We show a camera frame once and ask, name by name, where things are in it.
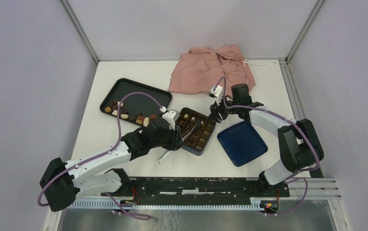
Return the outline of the silver metal tongs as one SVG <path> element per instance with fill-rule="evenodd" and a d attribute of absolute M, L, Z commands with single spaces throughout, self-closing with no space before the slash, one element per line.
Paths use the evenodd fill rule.
<path fill-rule="evenodd" d="M 165 150 L 159 157 L 158 163 L 161 164 L 163 161 L 170 155 L 171 152 L 179 150 L 185 143 L 185 139 L 188 138 L 196 129 L 200 128 L 202 125 L 202 121 L 192 120 L 189 125 L 181 132 L 178 131 L 178 136 L 176 138 L 176 145 L 173 147 L 172 150 Z"/>

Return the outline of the blue chocolate box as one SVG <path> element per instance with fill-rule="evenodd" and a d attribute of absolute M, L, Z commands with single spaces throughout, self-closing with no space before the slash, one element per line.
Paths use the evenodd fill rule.
<path fill-rule="evenodd" d="M 183 150 L 188 151 L 196 156 L 200 156 L 206 149 L 206 146 L 212 137 L 216 127 L 215 121 L 209 121 L 208 116 L 196 112 L 190 108 L 184 107 L 181 109 L 178 117 L 178 125 L 181 132 L 189 125 L 192 120 L 200 119 L 202 125 L 196 129 L 188 138 L 185 139 Z"/>

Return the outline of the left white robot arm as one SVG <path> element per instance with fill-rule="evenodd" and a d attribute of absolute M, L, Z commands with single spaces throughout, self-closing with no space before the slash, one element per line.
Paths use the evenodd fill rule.
<path fill-rule="evenodd" d="M 116 165 L 147 155 L 151 149 L 161 147 L 176 151 L 183 146 L 179 126 L 170 128 L 163 118 L 152 120 L 147 127 L 121 136 L 118 142 L 78 160 L 51 160 L 39 182 L 39 206 L 49 206 L 52 212 L 69 207 L 75 200 L 98 193 L 127 195 L 131 183 L 119 171 L 103 173 Z"/>

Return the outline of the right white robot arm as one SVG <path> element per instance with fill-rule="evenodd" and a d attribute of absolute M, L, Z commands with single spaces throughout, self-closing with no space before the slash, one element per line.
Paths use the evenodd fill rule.
<path fill-rule="evenodd" d="M 324 152 L 311 120 L 286 118 L 260 102 L 253 102 L 246 84 L 231 87 L 232 95 L 216 85 L 210 89 L 215 102 L 210 106 L 210 119 L 221 123 L 229 115 L 237 115 L 249 125 L 259 126 L 278 138 L 279 161 L 259 175 L 258 191 L 271 196 L 277 184 L 288 183 L 291 178 L 304 171 L 319 168 Z"/>

